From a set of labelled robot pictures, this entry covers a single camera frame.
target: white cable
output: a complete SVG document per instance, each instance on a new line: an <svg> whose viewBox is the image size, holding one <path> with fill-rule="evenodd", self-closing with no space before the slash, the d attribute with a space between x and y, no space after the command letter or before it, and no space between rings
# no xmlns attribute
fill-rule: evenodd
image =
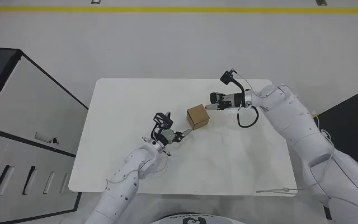
<svg viewBox="0 0 358 224"><path fill-rule="evenodd" d="M146 161L146 162L140 167L140 169L141 169L147 162L149 162L149 161L151 161L151 160ZM157 172L161 172L161 171L163 171L163 170L167 167L167 165L168 165L168 155L166 154L166 163L165 163L164 167L161 168L160 170L149 172L149 174L155 174L155 173L157 173ZM109 179L106 179L106 181L107 181L107 184L106 184L106 185L108 185L108 183L118 184L118 183L120 183L120 182L126 180L126 179L128 178L128 175L129 175L129 174L131 174L132 172L135 172L135 171L139 172L140 169L139 169L139 170L132 170L132 171L130 171L129 173L125 174L124 177L123 177L123 179L120 180L120 181L113 182L113 181L110 181Z"/></svg>
<svg viewBox="0 0 358 224"><path fill-rule="evenodd" d="M262 98L262 99L264 99L264 98L266 98L266 97L269 97L271 94L273 94L278 88L280 88L281 86L286 86L288 89L290 89L291 90L291 92L293 92L292 91L292 89L288 86L288 85L280 85L280 86L276 86L276 88L272 91L272 92L270 92L270 94L268 94L268 95L266 95L266 96L259 96L257 93L256 93L256 91L252 88L252 86L250 85L250 83L247 81L247 79L245 79L242 75L240 75L239 73L237 73L237 75L239 75L241 78L243 78L244 80L245 80L245 82L249 85L249 87L251 88L251 90L252 90L252 92L257 96L257 97L259 97L259 98Z"/></svg>
<svg viewBox="0 0 358 224"><path fill-rule="evenodd" d="M327 134L327 137L325 137L325 139L332 145L332 152L331 152L331 154L329 156L329 159L326 162L326 165L323 168L322 176L321 176L321 178L319 180L316 180L314 184L305 186L304 188L282 188L282 189L257 190L256 193L272 192L272 193L279 193L279 194L297 194L297 193L289 193L289 191L290 190L306 190L308 188L311 188L311 187L316 186L317 184L319 184L324 179L324 175L326 174L328 164L332 160L332 157L333 157L334 152L335 152L335 145L331 141L331 135L324 129L322 129L321 132L324 132L325 134Z"/></svg>

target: yellow line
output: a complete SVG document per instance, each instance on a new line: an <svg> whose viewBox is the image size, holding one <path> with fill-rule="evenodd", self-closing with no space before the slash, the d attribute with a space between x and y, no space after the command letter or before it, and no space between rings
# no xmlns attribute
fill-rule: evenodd
<svg viewBox="0 0 358 224"><path fill-rule="evenodd" d="M0 6L0 12L199 12L199 13L358 14L358 8Z"/></svg>

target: cardboard box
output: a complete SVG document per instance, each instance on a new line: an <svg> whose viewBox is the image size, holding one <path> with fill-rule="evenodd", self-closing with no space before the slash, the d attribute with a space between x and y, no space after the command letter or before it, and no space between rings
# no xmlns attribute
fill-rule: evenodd
<svg viewBox="0 0 358 224"><path fill-rule="evenodd" d="M193 130L201 128L208 124L209 115L206 112L204 106L200 104L199 106L195 106L193 108L186 110L186 118L191 125Z"/></svg>

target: cable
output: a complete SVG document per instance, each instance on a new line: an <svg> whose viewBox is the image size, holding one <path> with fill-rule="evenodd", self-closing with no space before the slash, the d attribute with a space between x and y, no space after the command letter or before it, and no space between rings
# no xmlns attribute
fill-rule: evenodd
<svg viewBox="0 0 358 224"><path fill-rule="evenodd" d="M240 115L239 115L239 111L240 111L241 108L238 109L238 111L237 111L237 123L239 124L239 126L240 126L241 128L249 128L249 127L253 126L254 124L256 124L256 122L258 121L258 111L257 111L256 107L251 106L251 108L253 108L253 109L255 110L255 112L256 112L256 118L255 118L255 120L252 122L252 124L250 124L250 125L241 125L241 123L240 123Z"/></svg>
<svg viewBox="0 0 358 224"><path fill-rule="evenodd" d="M140 169L141 169L147 162L149 162L149 161L151 161L151 160L146 161L146 162L140 167ZM165 163L164 167L161 168L160 170L149 172L149 174L155 174L155 173L157 173L157 172L161 172L161 171L163 171L163 170L167 167L167 165L168 165L168 155L166 154L166 163ZM132 171L128 172L127 174L124 175L123 179L120 180L120 181L115 181L115 182L113 182L113 181L110 181L109 179L106 179L106 182L107 182L106 185L108 185L108 183L118 184L118 183L120 183L120 182L126 180L126 179L128 178L128 175L129 175L129 174L131 174L132 172L135 172L135 171L139 172L140 169L139 169L139 170L132 170Z"/></svg>
<svg viewBox="0 0 358 224"><path fill-rule="evenodd" d="M322 172L322 176L319 180L316 180L314 184L305 186L304 188L282 188L282 189L269 189L269 190L257 190L256 193L262 193L262 192L272 192L272 193L279 193L279 194L297 194L297 193L289 193L290 190L306 190L308 188L311 188L313 186L316 186L317 184L319 184L323 179L324 179L324 175L326 174L327 171L327 167L329 162L332 160L332 157L334 155L335 152L335 145L333 144L332 140L331 140L331 135L324 129L321 129L321 133L325 133L327 136L325 137L325 139L332 145L332 152L323 168L323 172Z"/></svg>
<svg viewBox="0 0 358 224"><path fill-rule="evenodd" d="M249 87L251 88L252 92L253 92L257 97L262 98L262 99L264 99L264 98L266 98L266 97L269 97L271 94L273 94L273 93L274 93L278 88L280 88L281 86L286 86L288 89L291 90L291 92L293 92L292 89L291 89L288 85L279 85L279 86L276 86L276 88L275 88L272 92L270 92L270 94L268 94L268 95L266 95L266 96L259 96L259 95L256 93L256 91L252 88L252 86L250 85L250 83L247 81L247 79L245 79L245 78L244 78L242 75L240 75L239 73L237 73L237 75L240 76L242 79L245 80L245 82L246 82L246 83L249 85Z"/></svg>

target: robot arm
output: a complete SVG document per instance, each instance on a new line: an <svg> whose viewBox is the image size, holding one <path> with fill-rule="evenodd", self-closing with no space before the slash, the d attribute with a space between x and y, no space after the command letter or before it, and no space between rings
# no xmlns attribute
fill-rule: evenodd
<svg viewBox="0 0 358 224"><path fill-rule="evenodd" d="M139 180L148 174L157 172L160 154L167 152L166 145L181 142L192 130L175 132L171 129L173 121L170 113L157 113L150 138L143 137L145 143L133 150L125 160L122 169L116 172L107 186L102 197L87 218L85 224L114 224L130 204L139 188Z"/></svg>
<svg viewBox="0 0 358 224"><path fill-rule="evenodd" d="M226 71L220 80L226 85L233 82L243 90L242 85L234 80L233 72L236 73L233 69ZM273 128L300 156L307 184L307 187L301 189L311 188L316 195L328 197L328 200L322 202L330 207L336 223L358 222L357 162L334 148L326 133L319 130L311 113L288 86L270 85L259 93L253 89L230 95L214 92L210 95L210 101L212 104L206 106L207 110L260 108ZM258 192L288 193L290 190L293 189L282 186L282 189Z"/></svg>

